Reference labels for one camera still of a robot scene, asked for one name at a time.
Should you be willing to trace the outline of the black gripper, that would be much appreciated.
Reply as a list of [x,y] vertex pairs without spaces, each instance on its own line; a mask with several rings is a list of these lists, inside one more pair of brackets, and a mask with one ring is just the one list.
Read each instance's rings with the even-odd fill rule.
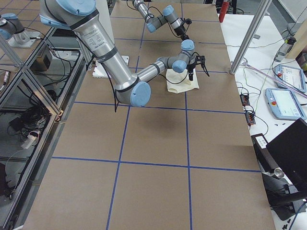
[[[188,75],[189,75],[189,80],[193,81],[193,76],[194,76],[194,69],[196,67],[196,65],[198,64],[198,55],[192,55],[190,57],[190,61],[188,63]],[[200,56],[200,62],[201,62],[201,67],[203,69],[203,71],[205,72],[205,74],[209,77],[209,73],[208,70],[206,68],[205,65],[205,56]]]
[[181,36],[182,41],[189,39],[189,36],[186,35],[186,29],[184,23],[174,29],[177,36]]

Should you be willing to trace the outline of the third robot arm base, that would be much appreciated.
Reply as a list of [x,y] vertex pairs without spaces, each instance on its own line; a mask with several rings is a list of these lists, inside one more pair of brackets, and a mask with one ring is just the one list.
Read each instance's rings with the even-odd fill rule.
[[36,37],[35,32],[29,32],[24,28],[14,13],[0,15],[0,35],[14,48],[30,48],[35,41],[30,38],[31,35]]

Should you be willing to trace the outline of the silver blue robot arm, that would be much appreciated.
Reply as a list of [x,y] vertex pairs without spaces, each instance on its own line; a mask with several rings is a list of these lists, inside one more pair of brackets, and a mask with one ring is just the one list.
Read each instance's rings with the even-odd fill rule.
[[191,20],[178,17],[171,5],[165,7],[159,16],[154,16],[144,1],[132,2],[134,9],[145,20],[149,32],[153,33],[167,23],[182,39],[181,51],[177,56],[160,57],[140,72],[132,73],[100,23],[94,0],[41,0],[39,3],[41,23],[79,34],[79,40],[108,74],[116,102],[134,107],[145,106],[151,97],[148,82],[167,69],[176,73],[187,70],[189,80],[193,79],[197,65],[201,65],[205,73],[208,72],[205,57],[195,51],[194,42],[186,34],[184,24],[191,24]]
[[178,16],[172,5],[166,6],[162,12],[156,7],[147,7],[143,0],[131,0],[132,5],[145,20],[146,27],[150,33],[154,33],[160,27],[168,24],[173,35],[182,41],[189,39],[184,24],[188,26],[192,23],[191,19],[183,19]]

